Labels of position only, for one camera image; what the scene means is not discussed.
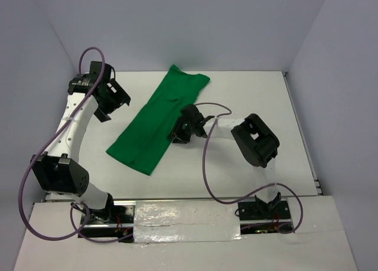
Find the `green fabric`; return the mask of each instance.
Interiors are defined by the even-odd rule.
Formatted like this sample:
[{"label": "green fabric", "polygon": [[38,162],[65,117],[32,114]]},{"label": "green fabric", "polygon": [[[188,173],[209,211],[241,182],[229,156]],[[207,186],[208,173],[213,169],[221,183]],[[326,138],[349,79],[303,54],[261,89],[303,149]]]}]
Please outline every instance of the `green fabric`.
[{"label": "green fabric", "polygon": [[186,74],[171,66],[147,104],[106,152],[126,166],[151,175],[171,143],[167,136],[180,109],[194,103],[209,81],[205,75]]}]

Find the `folded cloth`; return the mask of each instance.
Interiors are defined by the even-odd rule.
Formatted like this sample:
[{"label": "folded cloth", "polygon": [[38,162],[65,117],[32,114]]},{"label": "folded cloth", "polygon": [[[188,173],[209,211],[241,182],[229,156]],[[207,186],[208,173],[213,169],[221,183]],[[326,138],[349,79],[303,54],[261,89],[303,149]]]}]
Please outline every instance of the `folded cloth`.
[{"label": "folded cloth", "polygon": [[106,151],[119,162],[151,175],[168,149],[167,139],[180,110],[197,100],[210,78],[171,66],[167,75],[116,142]]}]

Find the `white tabletop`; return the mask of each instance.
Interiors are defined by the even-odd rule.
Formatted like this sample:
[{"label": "white tabletop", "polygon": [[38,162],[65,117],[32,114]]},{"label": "white tabletop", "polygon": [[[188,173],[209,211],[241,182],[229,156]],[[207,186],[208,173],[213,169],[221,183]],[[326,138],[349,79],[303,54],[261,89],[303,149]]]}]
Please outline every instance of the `white tabletop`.
[{"label": "white tabletop", "polygon": [[[302,201],[303,225],[290,235],[254,234],[218,242],[101,245],[77,237],[44,241],[27,231],[15,270],[356,271],[332,197],[303,197]],[[290,201],[289,207],[296,224],[298,204]],[[62,236],[73,230],[69,209],[69,203],[38,203],[30,222],[40,233]],[[78,211],[74,218],[78,224]]]},{"label": "white tabletop", "polygon": [[[231,108],[230,118],[257,113],[280,140],[276,158],[277,181],[298,195],[317,195],[310,165],[296,123],[282,73],[278,71],[201,71],[211,82],[198,102],[217,102]],[[166,72],[121,72],[118,83],[131,96],[131,105],[111,114],[100,123],[92,117],[80,150],[80,164],[91,182],[114,198],[202,198],[209,197],[203,184],[201,158],[204,139],[192,137],[187,145],[172,144],[150,177],[134,171],[105,151],[131,123],[151,97]],[[223,112],[216,106],[201,106],[206,115]],[[259,185],[253,168],[242,156],[235,141],[214,138],[207,154],[208,181],[219,197],[239,197]],[[282,190],[283,195],[290,195]]]}]

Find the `table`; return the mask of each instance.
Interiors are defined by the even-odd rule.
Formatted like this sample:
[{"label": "table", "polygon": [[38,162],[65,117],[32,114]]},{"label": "table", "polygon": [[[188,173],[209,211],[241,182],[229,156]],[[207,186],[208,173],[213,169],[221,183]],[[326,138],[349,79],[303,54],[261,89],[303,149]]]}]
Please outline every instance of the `table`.
[{"label": "table", "polygon": [[[282,73],[279,71],[201,71],[211,82],[198,102],[217,102],[232,109],[230,118],[257,113],[280,140],[276,158],[277,181],[298,195],[317,195],[311,168],[298,129]],[[129,107],[122,106],[100,123],[94,116],[87,127],[80,150],[80,165],[90,181],[111,193],[114,199],[208,198],[203,184],[201,158],[204,139],[192,138],[187,145],[172,144],[150,177],[134,171],[106,154],[106,150],[145,105],[166,72],[118,72],[118,83],[131,96]],[[223,111],[201,106],[206,115]],[[242,156],[235,141],[214,138],[207,154],[207,175],[218,197],[240,197],[259,185],[253,167]],[[290,195],[280,189],[282,195]],[[64,197],[50,195],[47,199]]]},{"label": "table", "polygon": [[[290,235],[254,234],[222,242],[101,245],[77,237],[44,241],[27,231],[15,270],[357,271],[333,198],[301,200],[304,222]],[[293,198],[289,207],[297,224],[298,204]],[[38,203],[30,222],[39,232],[61,236],[73,230],[69,209],[67,202]],[[75,211],[76,224],[79,218],[80,213]]]}]

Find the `gray wall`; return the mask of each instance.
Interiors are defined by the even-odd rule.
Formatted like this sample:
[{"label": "gray wall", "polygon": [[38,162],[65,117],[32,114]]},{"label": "gray wall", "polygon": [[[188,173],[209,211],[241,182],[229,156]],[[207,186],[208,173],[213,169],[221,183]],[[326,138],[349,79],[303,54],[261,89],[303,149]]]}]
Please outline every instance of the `gray wall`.
[{"label": "gray wall", "polygon": [[377,2],[326,0],[289,71],[315,169],[360,271],[378,270]]},{"label": "gray wall", "polygon": [[[56,130],[74,68],[35,0],[0,0],[0,26],[0,269],[13,270],[25,233],[19,183]],[[33,175],[24,199],[27,213],[41,199]]]},{"label": "gray wall", "polygon": [[74,65],[96,45],[117,70],[287,70],[324,0],[38,0]]}]

